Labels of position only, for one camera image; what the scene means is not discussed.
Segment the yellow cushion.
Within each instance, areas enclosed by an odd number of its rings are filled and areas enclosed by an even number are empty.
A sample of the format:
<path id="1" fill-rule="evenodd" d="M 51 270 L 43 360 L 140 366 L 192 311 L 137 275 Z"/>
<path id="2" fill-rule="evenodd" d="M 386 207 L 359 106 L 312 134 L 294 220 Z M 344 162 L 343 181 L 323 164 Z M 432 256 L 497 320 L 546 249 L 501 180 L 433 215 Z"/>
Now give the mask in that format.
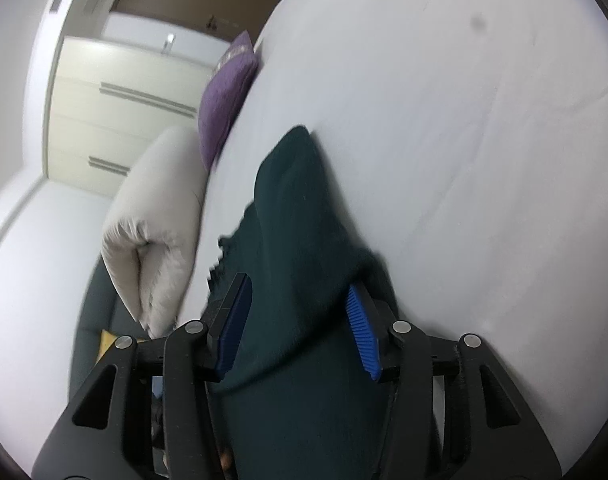
<path id="1" fill-rule="evenodd" d="M 100 344 L 98 345 L 98 355 L 96 356 L 95 363 L 98 363 L 103 358 L 104 354 L 110 349 L 112 344 L 115 344 L 118 339 L 124 339 L 126 336 L 115 335 L 107 330 L 101 330 Z"/>

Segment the cream wardrobe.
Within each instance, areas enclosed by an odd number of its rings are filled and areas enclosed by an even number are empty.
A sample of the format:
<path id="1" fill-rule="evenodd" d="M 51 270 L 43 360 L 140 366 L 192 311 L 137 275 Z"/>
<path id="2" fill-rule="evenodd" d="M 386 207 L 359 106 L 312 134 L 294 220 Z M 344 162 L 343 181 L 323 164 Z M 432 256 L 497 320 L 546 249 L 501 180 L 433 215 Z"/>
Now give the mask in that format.
<path id="1" fill-rule="evenodd" d="M 65 37 L 46 120 L 48 178 L 113 196 L 165 129 L 197 125 L 214 68 L 127 44 Z"/>

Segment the purple cushion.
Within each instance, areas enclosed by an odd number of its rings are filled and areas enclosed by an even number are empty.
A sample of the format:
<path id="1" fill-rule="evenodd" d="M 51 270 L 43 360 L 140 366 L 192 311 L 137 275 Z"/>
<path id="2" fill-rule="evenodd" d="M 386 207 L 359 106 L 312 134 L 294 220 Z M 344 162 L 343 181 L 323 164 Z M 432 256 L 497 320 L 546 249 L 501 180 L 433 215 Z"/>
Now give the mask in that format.
<path id="1" fill-rule="evenodd" d="M 218 61 L 202 94 L 197 133 L 207 170 L 214 165 L 253 84 L 259 65 L 253 42 L 244 30 Z"/>

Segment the dark teal headboard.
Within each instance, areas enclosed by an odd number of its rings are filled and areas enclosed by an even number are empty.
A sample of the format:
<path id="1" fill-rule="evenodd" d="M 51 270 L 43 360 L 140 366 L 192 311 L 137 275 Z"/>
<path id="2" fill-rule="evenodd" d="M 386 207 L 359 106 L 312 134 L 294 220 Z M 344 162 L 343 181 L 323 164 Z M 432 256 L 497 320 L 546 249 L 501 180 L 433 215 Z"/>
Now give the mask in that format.
<path id="1" fill-rule="evenodd" d="M 102 332 L 147 340 L 142 327 L 122 303 L 102 258 L 91 276 L 78 318 L 72 362 L 69 367 L 68 398 L 72 399 L 91 372 L 100 352 Z"/>

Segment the beige folded duvet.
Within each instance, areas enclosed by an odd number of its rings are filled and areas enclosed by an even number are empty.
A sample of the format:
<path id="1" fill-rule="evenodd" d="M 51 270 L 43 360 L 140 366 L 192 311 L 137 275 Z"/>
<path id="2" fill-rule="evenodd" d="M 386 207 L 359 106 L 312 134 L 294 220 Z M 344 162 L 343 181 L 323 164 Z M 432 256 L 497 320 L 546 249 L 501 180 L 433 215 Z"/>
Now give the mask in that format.
<path id="1" fill-rule="evenodd" d="M 173 328 L 189 286 L 207 178 L 195 130 L 169 127 L 130 168 L 104 221 L 108 275 L 152 338 Z"/>

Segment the dark green knit garment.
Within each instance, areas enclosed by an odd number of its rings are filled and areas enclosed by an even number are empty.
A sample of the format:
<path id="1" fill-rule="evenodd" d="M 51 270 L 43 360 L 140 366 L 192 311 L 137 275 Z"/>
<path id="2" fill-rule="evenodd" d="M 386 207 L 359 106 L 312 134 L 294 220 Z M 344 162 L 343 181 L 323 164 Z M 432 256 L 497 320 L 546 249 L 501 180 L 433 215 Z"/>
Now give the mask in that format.
<path id="1" fill-rule="evenodd" d="M 252 304 L 233 366 L 209 396 L 219 444 L 242 479 L 368 479 L 391 389 L 363 369 L 349 286 L 392 304 L 377 257 L 335 212 L 309 132 L 289 131 L 258 169 L 253 202 L 219 242 L 212 299 L 244 273 Z"/>

